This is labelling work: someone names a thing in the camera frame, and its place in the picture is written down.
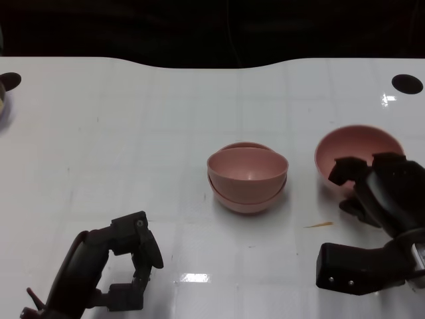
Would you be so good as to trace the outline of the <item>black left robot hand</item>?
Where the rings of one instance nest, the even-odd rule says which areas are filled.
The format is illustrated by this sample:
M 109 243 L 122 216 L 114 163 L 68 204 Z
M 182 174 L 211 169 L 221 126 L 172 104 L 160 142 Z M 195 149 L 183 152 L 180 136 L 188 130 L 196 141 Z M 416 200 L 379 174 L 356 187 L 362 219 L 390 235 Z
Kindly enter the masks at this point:
M 107 293 L 97 285 L 109 258 L 129 254 L 135 268 L 132 281 L 112 284 Z M 72 243 L 52 284 L 46 307 L 69 318 L 80 318 L 93 307 L 110 312 L 141 310 L 151 270 L 163 259 L 145 212 L 112 220 L 103 229 L 81 232 Z

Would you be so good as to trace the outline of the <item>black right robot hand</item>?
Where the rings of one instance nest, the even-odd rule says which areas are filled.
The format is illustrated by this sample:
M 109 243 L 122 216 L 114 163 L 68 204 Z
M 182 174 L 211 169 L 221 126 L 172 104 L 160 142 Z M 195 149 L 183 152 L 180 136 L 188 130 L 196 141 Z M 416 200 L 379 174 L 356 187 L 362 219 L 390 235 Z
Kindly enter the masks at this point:
M 394 152 L 373 154 L 372 164 L 356 157 L 337 158 L 328 180 L 352 181 L 354 195 L 339 208 L 390 237 L 424 228 L 424 167 Z

